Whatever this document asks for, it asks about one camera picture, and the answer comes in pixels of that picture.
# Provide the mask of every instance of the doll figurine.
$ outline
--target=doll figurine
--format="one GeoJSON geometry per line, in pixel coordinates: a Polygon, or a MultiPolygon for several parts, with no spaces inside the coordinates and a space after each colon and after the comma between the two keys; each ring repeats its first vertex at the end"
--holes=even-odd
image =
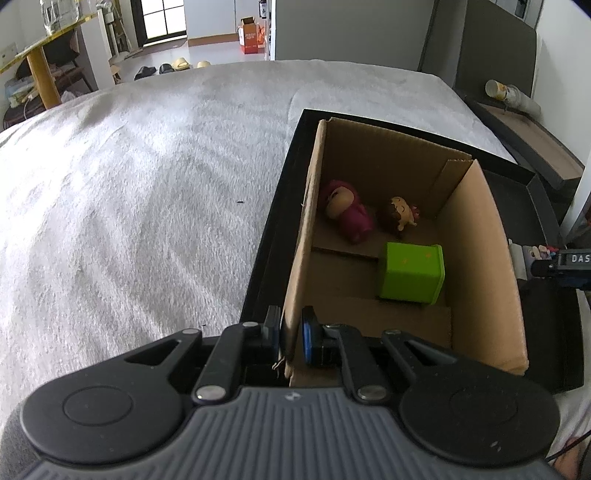
{"type": "Polygon", "coordinates": [[[365,240],[374,229],[357,191],[349,183],[331,180],[320,190],[318,205],[328,218],[337,222],[341,235],[352,244],[365,240]]]}
{"type": "Polygon", "coordinates": [[[417,226],[419,212],[415,206],[409,206],[402,197],[392,197],[390,201],[378,209],[376,213],[378,223],[389,233],[397,237],[407,225],[417,226]]]}

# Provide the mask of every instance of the cable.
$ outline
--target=cable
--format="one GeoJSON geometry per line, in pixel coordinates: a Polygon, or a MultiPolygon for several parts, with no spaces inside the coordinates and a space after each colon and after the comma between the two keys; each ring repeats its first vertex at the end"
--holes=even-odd
{"type": "Polygon", "coordinates": [[[578,439],[576,439],[573,443],[571,443],[570,445],[564,447],[562,450],[559,450],[558,452],[556,452],[554,455],[550,455],[549,457],[546,457],[546,462],[551,462],[552,460],[556,460],[559,456],[564,455],[566,452],[568,452],[571,448],[576,447],[579,443],[585,441],[589,436],[591,436],[591,430],[588,430],[587,432],[585,432],[585,434],[581,437],[579,437],[578,439]]]}
{"type": "Polygon", "coordinates": [[[29,97],[27,98],[27,101],[25,102],[25,106],[22,107],[22,115],[25,117],[25,120],[27,119],[27,105],[29,104],[30,101],[31,101],[31,96],[29,95],[29,97]]]}

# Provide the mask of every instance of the tile floor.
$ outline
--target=tile floor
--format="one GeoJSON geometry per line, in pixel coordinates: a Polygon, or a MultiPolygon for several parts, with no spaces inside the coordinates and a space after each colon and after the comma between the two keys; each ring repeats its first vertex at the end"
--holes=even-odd
{"type": "Polygon", "coordinates": [[[240,50],[238,42],[199,45],[197,47],[189,47],[185,43],[180,47],[171,48],[170,50],[158,51],[142,57],[123,60],[119,63],[119,67],[121,67],[119,76],[124,82],[133,82],[135,74],[138,73],[138,70],[142,66],[156,67],[159,69],[163,63],[172,63],[179,57],[184,57],[191,64],[191,67],[195,67],[197,62],[201,60],[207,60],[212,65],[233,63],[235,61],[265,60],[265,55],[262,53],[244,55],[242,50],[240,50]]]}

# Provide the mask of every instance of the orange box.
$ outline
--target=orange box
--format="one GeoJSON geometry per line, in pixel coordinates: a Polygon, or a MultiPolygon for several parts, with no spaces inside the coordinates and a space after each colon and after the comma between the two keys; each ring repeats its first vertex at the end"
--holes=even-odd
{"type": "Polygon", "coordinates": [[[238,40],[242,52],[258,53],[258,29],[253,17],[246,17],[240,20],[238,26],[238,40]]]}

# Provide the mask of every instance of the white bed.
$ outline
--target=white bed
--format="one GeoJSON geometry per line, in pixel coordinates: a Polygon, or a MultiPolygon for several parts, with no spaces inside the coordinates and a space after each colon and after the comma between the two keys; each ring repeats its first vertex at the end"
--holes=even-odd
{"type": "Polygon", "coordinates": [[[0,432],[52,378],[184,327],[211,336],[238,321],[304,108],[512,160],[437,77],[322,61],[152,77],[1,133],[0,432]]]}

